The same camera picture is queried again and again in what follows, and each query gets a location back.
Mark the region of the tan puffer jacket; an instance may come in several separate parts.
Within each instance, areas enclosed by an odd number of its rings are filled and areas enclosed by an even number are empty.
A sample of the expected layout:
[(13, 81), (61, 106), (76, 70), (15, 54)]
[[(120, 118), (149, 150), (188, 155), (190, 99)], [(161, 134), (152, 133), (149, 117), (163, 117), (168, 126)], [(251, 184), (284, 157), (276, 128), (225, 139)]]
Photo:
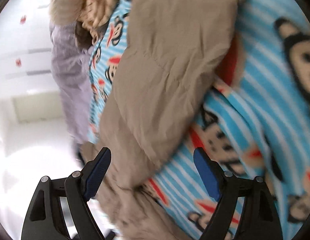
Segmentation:
[(241, 1), (132, 0), (98, 141), (82, 148), (86, 161), (111, 150), (97, 199), (125, 239), (187, 239), (140, 186), (182, 142), (229, 50)]

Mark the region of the blue monkey print blanket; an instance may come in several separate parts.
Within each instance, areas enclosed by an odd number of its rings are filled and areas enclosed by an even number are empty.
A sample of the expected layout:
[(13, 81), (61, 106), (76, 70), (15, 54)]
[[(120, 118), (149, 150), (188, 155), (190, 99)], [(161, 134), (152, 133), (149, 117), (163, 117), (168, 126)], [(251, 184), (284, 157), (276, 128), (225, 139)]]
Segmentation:
[[(127, 48), (131, 7), (119, 0), (90, 60), (92, 144)], [(263, 178), (283, 239), (297, 234), (310, 214), (310, 26), (295, 0), (239, 3), (229, 50), (182, 142), (140, 186), (187, 239), (200, 238), (217, 206), (194, 164), (198, 147), (236, 177)]]

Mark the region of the purple quilted duvet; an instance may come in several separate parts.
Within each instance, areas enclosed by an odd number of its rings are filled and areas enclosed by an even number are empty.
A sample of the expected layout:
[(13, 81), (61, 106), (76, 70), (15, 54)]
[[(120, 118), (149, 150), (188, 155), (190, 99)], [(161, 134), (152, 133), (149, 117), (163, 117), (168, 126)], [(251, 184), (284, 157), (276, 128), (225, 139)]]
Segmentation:
[(87, 141), (92, 89), (88, 76), (90, 55), (78, 48), (75, 23), (60, 26), (50, 23), (52, 42), (51, 73), (60, 90), (68, 132), (77, 144)]

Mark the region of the beige chunky knit throw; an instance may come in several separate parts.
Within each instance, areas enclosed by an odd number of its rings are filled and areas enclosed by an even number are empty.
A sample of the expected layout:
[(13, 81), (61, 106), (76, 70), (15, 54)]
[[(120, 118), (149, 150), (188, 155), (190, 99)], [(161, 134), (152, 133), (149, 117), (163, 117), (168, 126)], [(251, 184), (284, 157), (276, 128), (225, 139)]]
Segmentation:
[(84, 0), (74, 34), (76, 46), (89, 49), (103, 38), (119, 0)]

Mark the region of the cream round pleated cushion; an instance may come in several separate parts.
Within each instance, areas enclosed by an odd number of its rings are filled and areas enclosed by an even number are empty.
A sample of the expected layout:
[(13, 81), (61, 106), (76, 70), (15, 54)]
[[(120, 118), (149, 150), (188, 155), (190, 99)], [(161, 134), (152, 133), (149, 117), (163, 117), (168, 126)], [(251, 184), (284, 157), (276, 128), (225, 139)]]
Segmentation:
[(65, 26), (75, 22), (83, 9), (85, 0), (50, 0), (50, 21)]

